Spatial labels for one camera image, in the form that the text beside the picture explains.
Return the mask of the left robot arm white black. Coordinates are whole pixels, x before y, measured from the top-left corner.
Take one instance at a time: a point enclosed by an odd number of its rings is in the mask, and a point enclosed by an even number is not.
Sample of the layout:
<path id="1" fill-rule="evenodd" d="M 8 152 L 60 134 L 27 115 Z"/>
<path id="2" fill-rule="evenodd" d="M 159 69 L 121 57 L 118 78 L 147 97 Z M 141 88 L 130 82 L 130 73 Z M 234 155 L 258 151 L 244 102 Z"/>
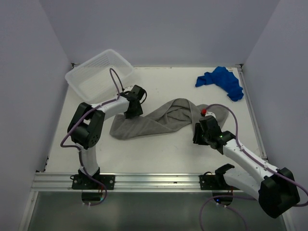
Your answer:
<path id="1" fill-rule="evenodd" d="M 77 107 L 60 146 L 77 148 L 80 163 L 78 175 L 83 177 L 83 183 L 89 189 L 97 188 L 100 183 L 95 146 L 101 137 L 104 121 L 120 113 L 124 114 L 125 119 L 142 115 L 143 98 L 147 98 L 146 90 L 135 85 L 114 99 L 99 104 L 81 103 Z"/>

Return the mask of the blue towel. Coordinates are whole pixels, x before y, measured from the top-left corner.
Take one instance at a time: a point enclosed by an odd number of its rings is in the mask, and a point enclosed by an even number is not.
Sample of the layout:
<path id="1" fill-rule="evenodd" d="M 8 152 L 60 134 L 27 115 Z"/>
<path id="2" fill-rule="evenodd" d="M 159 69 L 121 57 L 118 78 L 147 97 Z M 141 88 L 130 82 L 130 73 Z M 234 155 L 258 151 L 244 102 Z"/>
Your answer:
<path id="1" fill-rule="evenodd" d="M 237 102 L 244 96 L 243 88 L 233 72 L 227 68 L 218 66 L 213 72 L 205 72 L 202 76 L 197 77 L 195 87 L 215 84 L 223 89 L 230 100 Z"/>

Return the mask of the grey towel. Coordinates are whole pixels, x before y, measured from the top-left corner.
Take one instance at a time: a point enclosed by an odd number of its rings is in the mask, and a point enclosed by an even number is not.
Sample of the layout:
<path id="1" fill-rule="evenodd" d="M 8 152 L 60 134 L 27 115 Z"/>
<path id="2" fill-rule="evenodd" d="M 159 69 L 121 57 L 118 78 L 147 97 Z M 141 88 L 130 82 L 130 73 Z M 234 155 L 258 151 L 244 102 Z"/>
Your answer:
<path id="1" fill-rule="evenodd" d="M 195 105 L 187 99 L 177 98 L 146 116 L 126 119 L 124 115 L 116 115 L 109 134 L 118 140 L 129 140 L 176 132 L 189 124 L 195 128 L 195 124 L 201 118 L 201 111 L 206 108 L 206 104 Z"/>

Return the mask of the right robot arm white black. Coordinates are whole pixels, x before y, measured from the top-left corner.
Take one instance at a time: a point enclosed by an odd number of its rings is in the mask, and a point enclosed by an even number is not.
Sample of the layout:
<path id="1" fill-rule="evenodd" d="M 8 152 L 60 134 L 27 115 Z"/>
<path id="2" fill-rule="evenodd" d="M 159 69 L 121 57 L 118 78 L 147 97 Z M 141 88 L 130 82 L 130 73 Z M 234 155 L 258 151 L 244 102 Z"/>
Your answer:
<path id="1" fill-rule="evenodd" d="M 297 205 L 300 201 L 294 176 L 287 168 L 279 169 L 247 150 L 229 131 L 221 131 L 216 118 L 206 115 L 195 124 L 193 142 L 208 145 L 236 162 L 239 167 L 225 164 L 215 170 L 212 182 L 220 189 L 237 188 L 256 199 L 272 218 Z"/>

